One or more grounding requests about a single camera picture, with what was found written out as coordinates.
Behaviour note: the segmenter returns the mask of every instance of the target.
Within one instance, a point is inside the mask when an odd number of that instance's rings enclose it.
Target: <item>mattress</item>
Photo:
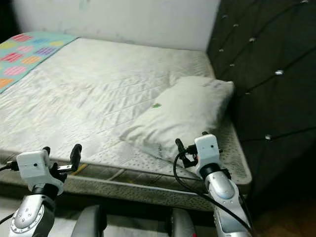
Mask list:
[[[69,177],[66,191],[209,209],[179,187],[172,163],[118,138],[170,81],[183,76],[214,76],[205,53],[77,39],[0,95],[0,161],[44,146],[51,147],[52,159],[68,161],[80,143],[88,166]],[[216,135],[223,165],[246,190],[251,175],[228,116]],[[179,174],[203,189],[191,172],[179,168]],[[12,172],[0,180],[23,183]]]

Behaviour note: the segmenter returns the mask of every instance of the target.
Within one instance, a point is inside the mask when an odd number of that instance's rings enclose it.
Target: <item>tufted headboard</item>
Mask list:
[[[316,2],[222,0],[207,53],[217,79],[236,86],[252,198],[314,189],[304,179],[316,164]]]

